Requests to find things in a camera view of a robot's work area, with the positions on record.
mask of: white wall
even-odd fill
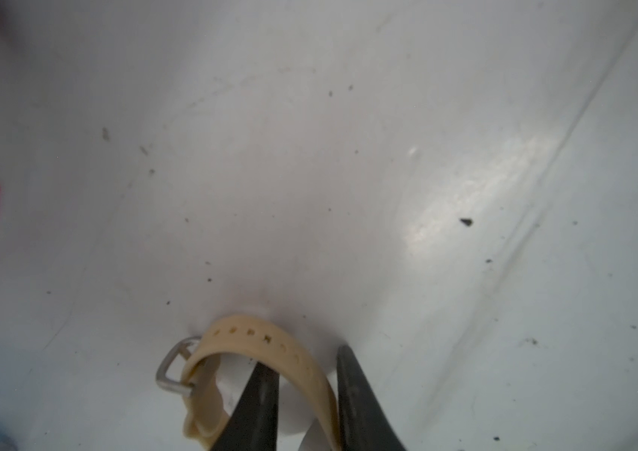
[[[348,341],[408,449],[638,449],[638,0],[7,7],[22,449],[198,449],[153,374],[230,312]]]

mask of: metal buckle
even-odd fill
[[[174,362],[174,360],[176,360],[176,357],[179,354],[181,357],[188,360],[191,356],[191,352],[188,350],[188,347],[198,344],[200,341],[201,336],[184,338],[171,348],[169,354],[166,354],[164,359],[161,361],[161,365],[159,365],[159,369],[156,371],[156,384],[159,385],[160,388],[167,392],[178,393],[181,396],[188,397],[193,394],[195,389],[194,384],[183,384],[177,380],[170,379],[167,372],[169,371],[169,366]]]

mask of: white surface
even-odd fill
[[[0,45],[22,449],[197,449],[153,373],[230,312],[327,370],[348,341],[408,449],[638,449],[638,1],[22,3]]]

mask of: plastic surface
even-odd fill
[[[153,374],[237,312],[350,343],[412,451],[638,449],[638,1],[5,3],[21,449],[196,451]]]

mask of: beige silicone strap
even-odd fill
[[[341,450],[336,397],[319,364],[287,332],[246,315],[217,320],[186,361],[181,382],[194,387],[193,394],[183,398],[186,437],[210,449],[229,420],[215,377],[223,353],[250,357],[287,378],[309,401],[332,450]]]

